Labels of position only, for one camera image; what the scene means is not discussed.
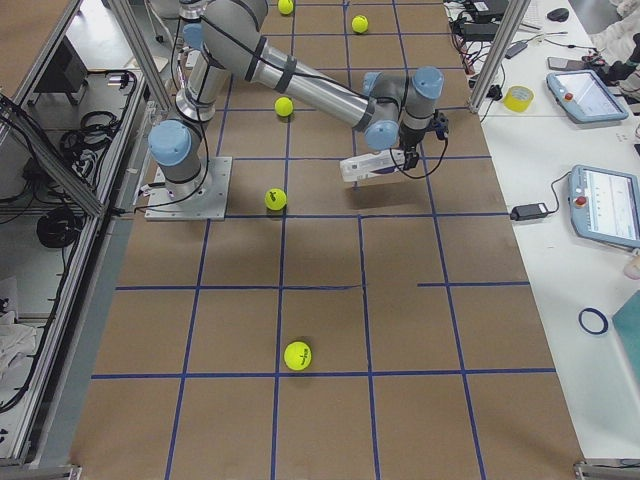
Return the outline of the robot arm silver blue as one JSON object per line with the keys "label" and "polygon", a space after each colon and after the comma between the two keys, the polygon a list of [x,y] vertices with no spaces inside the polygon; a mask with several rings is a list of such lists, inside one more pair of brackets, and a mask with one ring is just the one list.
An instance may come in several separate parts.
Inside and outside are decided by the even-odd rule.
{"label": "robot arm silver blue", "polygon": [[269,44],[261,27],[265,1],[199,1],[198,20],[183,29],[186,43],[200,56],[176,96],[174,116],[154,126],[149,149],[177,202],[199,196],[211,178],[197,151],[217,96],[234,75],[262,84],[318,109],[363,133],[370,151],[341,161],[346,182],[416,167],[418,145],[429,132],[448,139],[448,120],[436,103],[442,72],[421,67],[403,76],[368,72],[357,93]]}

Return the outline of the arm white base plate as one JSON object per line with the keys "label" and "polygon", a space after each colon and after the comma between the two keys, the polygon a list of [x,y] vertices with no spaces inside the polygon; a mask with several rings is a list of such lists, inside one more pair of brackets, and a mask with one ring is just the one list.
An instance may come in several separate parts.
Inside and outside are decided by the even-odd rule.
{"label": "arm white base plate", "polygon": [[226,216],[233,159],[228,156],[201,160],[198,177],[185,184],[165,179],[157,167],[155,182],[144,216],[149,221],[223,221]]}

